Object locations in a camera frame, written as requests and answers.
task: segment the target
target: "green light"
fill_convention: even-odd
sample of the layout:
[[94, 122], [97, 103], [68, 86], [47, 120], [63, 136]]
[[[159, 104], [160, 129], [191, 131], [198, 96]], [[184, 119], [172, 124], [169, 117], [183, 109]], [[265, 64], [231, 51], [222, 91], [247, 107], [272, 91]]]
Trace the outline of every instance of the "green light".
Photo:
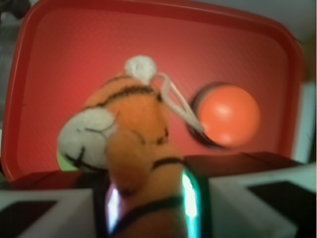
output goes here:
[[185, 212], [186, 215], [194, 218], [197, 216], [197, 203], [196, 203], [196, 192], [193, 189], [190, 179], [187, 175], [183, 174], [183, 187], [185, 190]]
[[184, 192], [184, 204], [188, 229], [188, 238], [200, 237], [199, 232], [199, 192], [195, 189], [198, 187], [194, 179], [191, 179], [188, 171], [182, 175], [183, 192]]

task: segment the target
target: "orange ball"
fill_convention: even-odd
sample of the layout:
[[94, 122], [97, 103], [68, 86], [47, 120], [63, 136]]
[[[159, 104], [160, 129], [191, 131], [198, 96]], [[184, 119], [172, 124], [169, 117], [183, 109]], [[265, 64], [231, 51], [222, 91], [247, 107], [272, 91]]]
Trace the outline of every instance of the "orange ball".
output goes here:
[[196, 113], [205, 136], [223, 147], [246, 144], [260, 125], [260, 109], [255, 99], [242, 88], [229, 84], [205, 92]]

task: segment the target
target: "glowing light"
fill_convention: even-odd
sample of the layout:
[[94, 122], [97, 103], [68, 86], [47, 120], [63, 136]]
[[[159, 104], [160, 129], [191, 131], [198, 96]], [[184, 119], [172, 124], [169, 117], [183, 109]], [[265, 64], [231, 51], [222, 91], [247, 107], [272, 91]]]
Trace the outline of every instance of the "glowing light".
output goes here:
[[119, 203], [119, 192], [116, 188], [113, 188], [107, 204], [108, 230], [110, 232], [112, 232], [114, 225], [117, 223], [119, 217]]
[[184, 204], [187, 221], [188, 238], [198, 238], [199, 233], [199, 216], [198, 216], [198, 202], [199, 193], [192, 185], [190, 177], [186, 173], [182, 176]]
[[185, 192], [185, 212], [186, 215], [194, 218], [197, 216], [196, 192], [187, 175], [183, 174], [183, 187]]

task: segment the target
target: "tray rim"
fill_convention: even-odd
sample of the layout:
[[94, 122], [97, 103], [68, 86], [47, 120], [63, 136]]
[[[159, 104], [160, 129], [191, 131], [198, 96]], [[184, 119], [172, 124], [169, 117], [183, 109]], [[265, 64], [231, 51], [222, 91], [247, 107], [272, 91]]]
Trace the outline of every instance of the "tray rim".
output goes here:
[[37, 26], [46, 14], [61, 8], [85, 8], [159, 16], [213, 25], [225, 25], [265, 34], [274, 39], [286, 52], [289, 60], [289, 87], [283, 112], [284, 125], [278, 152], [289, 157], [292, 153], [297, 121], [300, 83], [304, 79], [303, 56], [295, 37], [280, 23], [252, 13], [201, 2], [182, 0], [41, 0], [23, 19], [13, 56], [4, 109], [1, 145], [1, 164], [5, 176], [13, 181], [24, 175], [17, 161], [20, 117], [24, 87]]

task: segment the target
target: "stitched mouth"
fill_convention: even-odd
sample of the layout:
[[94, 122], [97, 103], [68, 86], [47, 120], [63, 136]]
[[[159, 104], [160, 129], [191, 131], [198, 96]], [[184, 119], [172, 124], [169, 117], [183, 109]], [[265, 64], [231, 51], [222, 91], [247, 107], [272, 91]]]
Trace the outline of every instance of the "stitched mouth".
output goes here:
[[73, 166], [75, 166], [75, 167], [77, 167], [77, 168], [79, 168], [79, 169], [80, 169], [81, 167], [85, 167], [85, 168], [87, 168], [87, 169], [90, 169], [90, 170], [93, 171], [93, 172], [98, 172], [98, 173], [107, 172], [106, 169], [101, 169], [101, 168], [98, 168], [98, 167], [95, 167], [95, 166], [92, 166], [92, 165], [89, 165], [89, 164], [85, 163], [85, 162], [83, 161], [83, 157], [84, 157], [85, 150], [86, 150], [85, 147], [82, 147], [82, 148], [81, 148], [81, 152], [80, 152], [80, 154], [79, 154], [79, 156], [78, 156], [77, 159], [74, 159], [73, 157], [71, 157], [71, 156], [69, 156], [69, 155], [67, 155], [67, 154], [65, 154], [65, 157], [73, 163]]

